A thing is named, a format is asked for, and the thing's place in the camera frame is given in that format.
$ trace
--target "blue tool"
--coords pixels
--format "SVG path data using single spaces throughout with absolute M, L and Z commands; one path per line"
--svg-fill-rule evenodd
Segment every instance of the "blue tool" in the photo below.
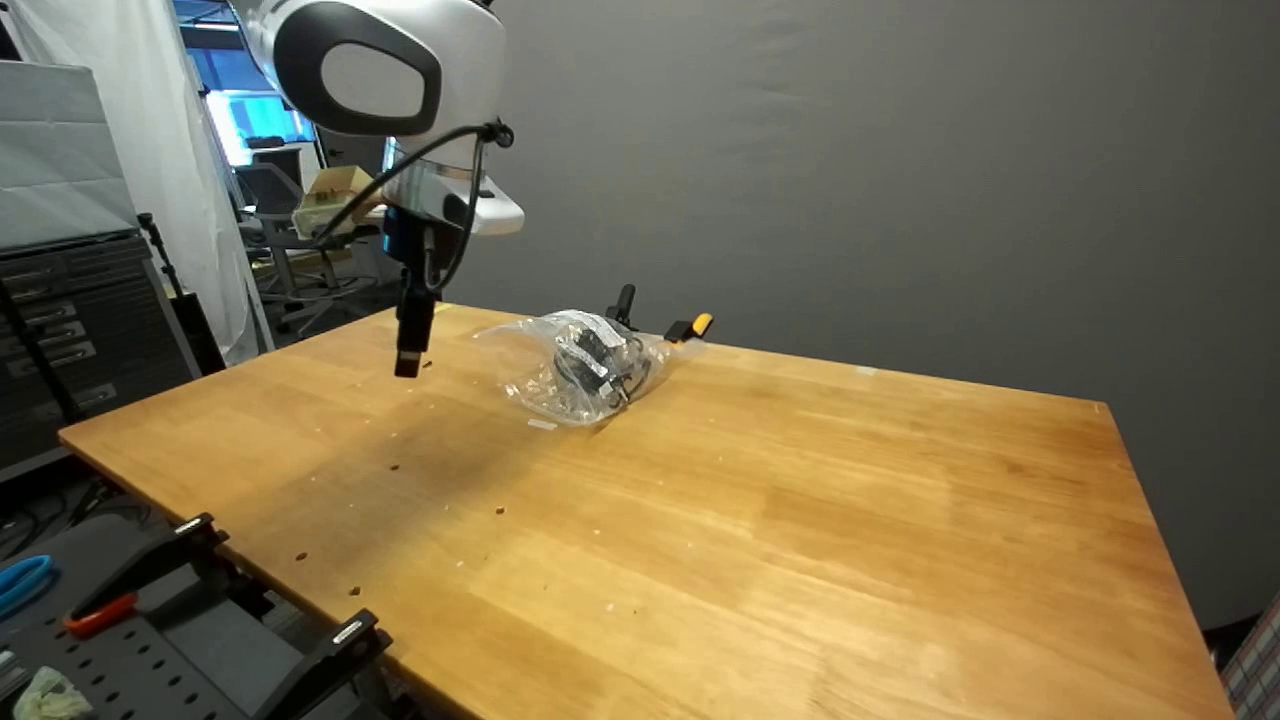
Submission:
M 52 556 L 24 556 L 0 568 L 0 619 L 45 598 L 56 580 Z

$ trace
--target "clear plastic container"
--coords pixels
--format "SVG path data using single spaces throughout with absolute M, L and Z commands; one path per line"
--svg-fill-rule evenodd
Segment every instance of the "clear plastic container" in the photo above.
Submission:
M 671 356 L 671 344 L 579 309 L 489 327 L 477 344 L 511 404 L 569 430 L 625 413 Z

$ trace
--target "cable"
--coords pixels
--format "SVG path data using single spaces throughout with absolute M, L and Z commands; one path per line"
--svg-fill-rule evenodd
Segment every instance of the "cable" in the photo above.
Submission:
M 66 510 L 66 523 L 85 523 L 85 518 L 99 512 L 108 497 L 110 497 L 110 485 L 102 481 L 85 485 L 85 494 Z
M 52 504 L 47 518 L 39 518 L 45 527 L 52 527 L 56 519 L 64 519 L 71 512 L 64 494 L 45 497 Z
M 404 174 L 406 164 L 414 164 L 419 157 L 429 157 L 429 154 L 437 154 L 437 148 L 443 148 L 443 145 L 452 145 L 452 140 L 461 140 L 461 138 L 480 138 L 480 140 L 497 138 L 497 140 L 505 140 L 505 132 L 507 132 L 505 125 L 465 125 L 465 130 L 443 132 L 443 138 L 437 138 L 432 145 L 399 157 L 391 169 L 374 174 L 374 181 L 363 184 L 363 188 L 320 229 L 315 239 L 329 239 L 374 188 L 385 188 L 391 177 L 399 177 L 399 174 Z
M 33 541 L 39 538 L 39 518 L 18 510 L 0 523 L 0 556 L 14 556 L 24 551 Z
M 448 261 L 448 268 L 438 271 L 438 281 L 432 284 L 432 294 L 443 294 L 443 289 L 452 284 L 457 268 L 461 268 L 465 257 L 467 257 L 473 229 L 477 229 L 477 203 L 480 203 L 480 181 L 485 181 L 485 138 L 477 138 L 477 145 L 473 145 L 473 201 L 467 201 L 467 215 L 465 215 L 457 254 L 452 254 L 452 261 Z

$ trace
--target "wooden tabletop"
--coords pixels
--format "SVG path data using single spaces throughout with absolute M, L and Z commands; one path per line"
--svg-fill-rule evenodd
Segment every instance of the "wooden tabletop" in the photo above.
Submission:
M 64 444 L 480 715 L 1233 715 L 1103 404 L 704 344 L 530 430 L 438 309 Z

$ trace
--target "gray backdrop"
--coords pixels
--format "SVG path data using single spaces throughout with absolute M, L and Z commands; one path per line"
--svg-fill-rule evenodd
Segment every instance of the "gray backdrop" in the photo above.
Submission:
M 1098 398 L 1202 626 L 1280 590 L 1276 0 L 500 0 L 457 299 Z

